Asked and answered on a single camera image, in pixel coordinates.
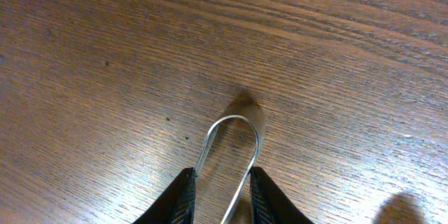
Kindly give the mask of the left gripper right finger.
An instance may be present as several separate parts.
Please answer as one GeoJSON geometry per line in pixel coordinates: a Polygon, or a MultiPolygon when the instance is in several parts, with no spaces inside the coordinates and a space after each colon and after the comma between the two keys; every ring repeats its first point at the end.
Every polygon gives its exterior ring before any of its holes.
{"type": "Polygon", "coordinates": [[[261,167],[250,172],[252,224],[313,224],[261,167]]]}

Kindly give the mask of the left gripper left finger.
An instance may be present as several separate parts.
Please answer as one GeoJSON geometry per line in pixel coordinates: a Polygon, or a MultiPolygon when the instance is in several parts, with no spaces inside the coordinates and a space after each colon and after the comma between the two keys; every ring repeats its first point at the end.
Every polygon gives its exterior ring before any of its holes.
{"type": "Polygon", "coordinates": [[[134,224],[192,224],[196,177],[193,167],[183,169],[134,224]]]}

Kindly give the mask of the steel serrated tongs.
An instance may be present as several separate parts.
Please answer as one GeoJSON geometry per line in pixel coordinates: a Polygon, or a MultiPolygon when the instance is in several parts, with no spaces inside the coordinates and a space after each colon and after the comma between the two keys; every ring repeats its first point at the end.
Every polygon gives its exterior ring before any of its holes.
{"type": "Polygon", "coordinates": [[[198,169],[195,223],[230,223],[244,194],[257,148],[253,125],[229,115],[215,125],[215,137],[198,169]]]}

